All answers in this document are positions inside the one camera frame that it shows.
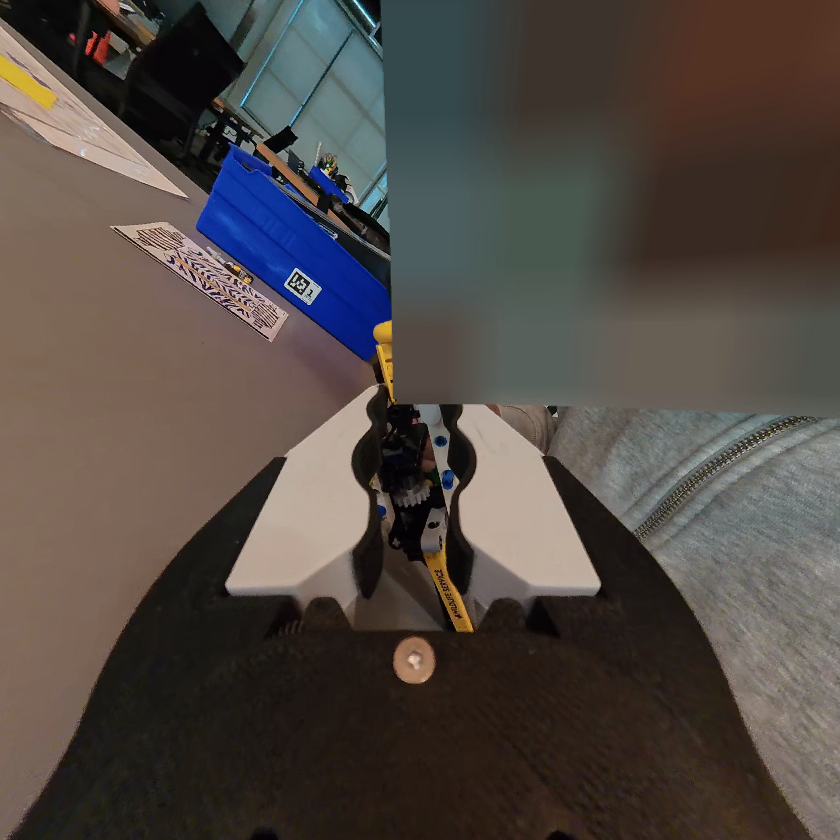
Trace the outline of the grey zip jacket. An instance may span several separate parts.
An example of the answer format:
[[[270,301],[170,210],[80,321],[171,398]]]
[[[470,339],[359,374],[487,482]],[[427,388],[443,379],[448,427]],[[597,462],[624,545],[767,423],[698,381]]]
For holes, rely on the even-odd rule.
[[[664,567],[773,777],[839,835],[839,421],[537,409],[526,435]]]

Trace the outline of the black chair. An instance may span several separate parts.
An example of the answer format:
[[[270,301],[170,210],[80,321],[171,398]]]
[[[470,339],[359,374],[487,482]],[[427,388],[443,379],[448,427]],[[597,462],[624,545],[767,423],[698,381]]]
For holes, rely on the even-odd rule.
[[[195,2],[133,59],[118,95],[117,116],[157,140],[177,140],[182,161],[203,113],[244,67],[204,5]]]

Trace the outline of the yellow flat lego piece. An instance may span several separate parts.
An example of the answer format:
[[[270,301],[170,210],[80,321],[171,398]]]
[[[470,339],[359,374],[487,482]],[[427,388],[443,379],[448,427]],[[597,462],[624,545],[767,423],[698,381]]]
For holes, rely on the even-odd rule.
[[[46,110],[55,107],[57,95],[17,62],[1,56],[1,78],[12,88]]]

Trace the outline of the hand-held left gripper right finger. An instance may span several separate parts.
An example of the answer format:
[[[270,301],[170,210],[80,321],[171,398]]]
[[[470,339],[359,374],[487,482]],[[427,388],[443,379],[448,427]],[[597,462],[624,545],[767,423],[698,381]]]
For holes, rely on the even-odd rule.
[[[484,405],[443,405],[457,477],[448,549],[477,608],[595,595],[601,580],[539,448]]]

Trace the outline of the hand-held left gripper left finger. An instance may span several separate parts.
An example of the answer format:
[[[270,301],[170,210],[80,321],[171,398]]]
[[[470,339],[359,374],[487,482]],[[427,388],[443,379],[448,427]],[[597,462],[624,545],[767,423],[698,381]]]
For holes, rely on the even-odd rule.
[[[383,570],[371,482],[387,392],[375,385],[291,449],[226,581],[230,595],[371,598]]]

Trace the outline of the small loose lego pieces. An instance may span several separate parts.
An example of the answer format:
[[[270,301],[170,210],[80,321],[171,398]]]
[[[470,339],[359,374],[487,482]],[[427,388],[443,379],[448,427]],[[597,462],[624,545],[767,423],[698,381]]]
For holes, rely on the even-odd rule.
[[[254,281],[253,275],[247,271],[246,268],[240,266],[239,264],[235,263],[234,261],[228,259],[227,257],[223,256],[221,253],[216,251],[215,248],[208,247],[207,252],[209,255],[222,267],[226,269],[228,273],[232,276],[238,278],[245,284],[252,284]]]

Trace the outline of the yellow and black lego model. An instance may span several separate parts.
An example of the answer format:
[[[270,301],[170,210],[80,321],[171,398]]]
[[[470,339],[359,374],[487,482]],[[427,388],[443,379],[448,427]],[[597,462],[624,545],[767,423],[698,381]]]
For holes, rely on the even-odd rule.
[[[387,397],[381,465],[371,486],[388,543],[425,565],[447,624],[458,633],[472,633],[474,621],[448,569],[448,514],[458,479],[448,464],[450,434],[442,409],[395,402],[392,322],[377,324],[373,338],[374,370]]]

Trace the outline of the striped sticker sheet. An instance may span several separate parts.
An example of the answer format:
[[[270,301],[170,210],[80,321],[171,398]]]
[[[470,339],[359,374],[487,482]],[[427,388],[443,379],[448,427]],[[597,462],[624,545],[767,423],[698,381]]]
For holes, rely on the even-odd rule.
[[[282,308],[173,225],[158,222],[111,229],[263,339],[273,342],[285,325],[288,315]]]

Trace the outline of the blue plastic bin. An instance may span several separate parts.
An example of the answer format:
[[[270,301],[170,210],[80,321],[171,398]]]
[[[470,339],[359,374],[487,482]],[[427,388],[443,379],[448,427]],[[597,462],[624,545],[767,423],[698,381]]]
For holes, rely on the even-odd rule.
[[[392,318],[390,257],[230,145],[196,229],[363,361]]]

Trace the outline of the small blue bin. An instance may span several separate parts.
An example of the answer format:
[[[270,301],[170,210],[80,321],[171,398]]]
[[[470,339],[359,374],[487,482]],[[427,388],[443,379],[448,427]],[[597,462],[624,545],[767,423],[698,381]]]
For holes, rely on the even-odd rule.
[[[338,174],[333,178],[331,174],[320,169],[316,164],[311,167],[308,176],[321,190],[338,197],[342,203],[354,203],[354,193],[352,193],[350,183],[345,176]]]

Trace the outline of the white instruction sheet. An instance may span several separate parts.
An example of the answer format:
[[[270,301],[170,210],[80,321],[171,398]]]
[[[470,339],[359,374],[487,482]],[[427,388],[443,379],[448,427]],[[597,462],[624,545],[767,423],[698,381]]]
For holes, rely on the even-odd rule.
[[[58,97],[55,107],[46,110],[2,79],[4,116],[58,149],[162,192],[187,198],[182,189],[116,134],[5,29],[1,34],[1,56],[17,62]]]

